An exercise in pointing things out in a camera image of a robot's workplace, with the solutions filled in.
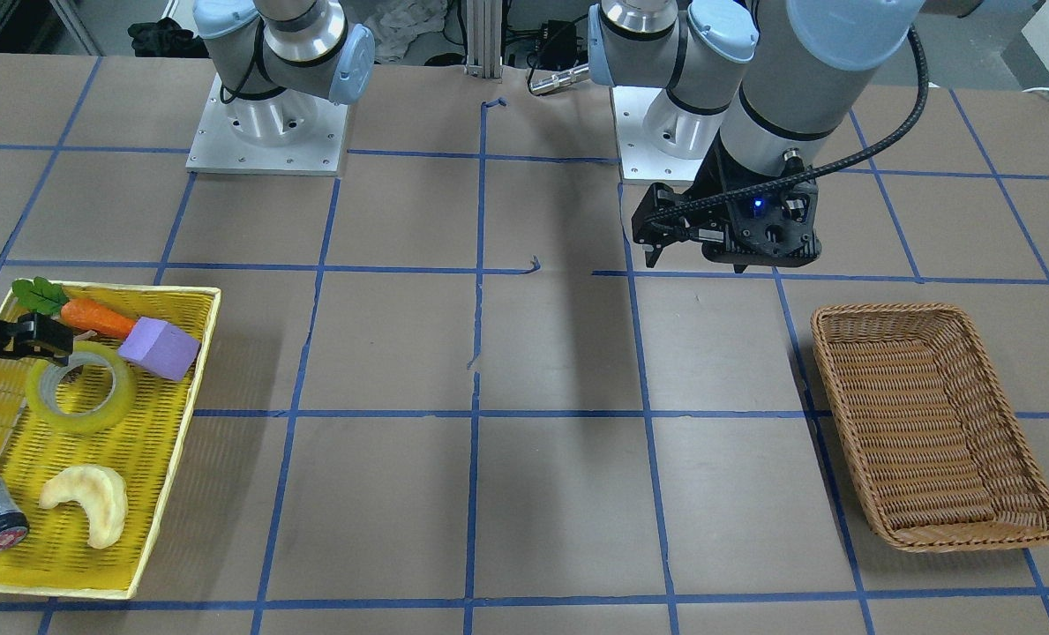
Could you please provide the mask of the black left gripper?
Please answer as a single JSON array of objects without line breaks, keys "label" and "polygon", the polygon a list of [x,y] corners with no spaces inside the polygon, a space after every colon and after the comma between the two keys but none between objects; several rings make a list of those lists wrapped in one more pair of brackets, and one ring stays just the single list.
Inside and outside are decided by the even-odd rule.
[{"label": "black left gripper", "polygon": [[718,264],[801,268],[821,256],[813,223],[818,185],[810,179],[789,189],[754,194],[714,206],[711,212],[694,198],[714,196],[810,168],[802,158],[783,158],[777,176],[762,176],[733,158],[706,158],[690,188],[690,197],[668,184],[652,183],[631,217],[634,245],[645,250],[645,266],[655,268],[672,244],[702,242],[702,256]]}]

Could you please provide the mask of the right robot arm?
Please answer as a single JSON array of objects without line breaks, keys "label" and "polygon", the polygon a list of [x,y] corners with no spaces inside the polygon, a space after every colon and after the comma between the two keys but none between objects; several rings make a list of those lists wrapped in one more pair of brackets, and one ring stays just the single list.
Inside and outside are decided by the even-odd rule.
[{"label": "right robot arm", "polygon": [[[338,172],[348,108],[365,93],[374,36],[339,1],[197,1],[194,24],[216,68],[186,162],[196,173],[329,176]],[[23,317],[0,318],[0,359],[35,358],[64,371],[77,331],[145,350],[160,329],[111,310],[99,317],[55,289]]]}]

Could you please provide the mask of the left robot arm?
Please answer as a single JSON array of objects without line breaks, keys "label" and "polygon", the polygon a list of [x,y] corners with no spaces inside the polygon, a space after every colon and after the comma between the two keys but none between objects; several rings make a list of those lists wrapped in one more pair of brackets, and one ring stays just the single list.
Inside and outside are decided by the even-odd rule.
[{"label": "left robot arm", "polygon": [[[718,130],[693,184],[652,183],[630,241],[657,264],[698,244],[714,264],[801,268],[821,254],[819,177],[906,136],[928,101],[920,1],[601,1],[588,9],[588,72],[602,86],[655,88],[682,117]],[[917,97],[886,137],[815,165],[830,134],[889,57],[914,54]]]}]

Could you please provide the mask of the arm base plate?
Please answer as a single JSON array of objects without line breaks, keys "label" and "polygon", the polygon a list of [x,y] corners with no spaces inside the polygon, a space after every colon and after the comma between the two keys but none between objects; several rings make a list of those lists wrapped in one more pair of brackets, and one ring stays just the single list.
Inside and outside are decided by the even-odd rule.
[{"label": "arm base plate", "polygon": [[726,112],[691,113],[652,87],[616,86],[611,97],[622,179],[691,185]]},{"label": "arm base plate", "polygon": [[186,161],[190,172],[237,176],[338,176],[351,107],[286,90],[264,101],[210,94]]}]

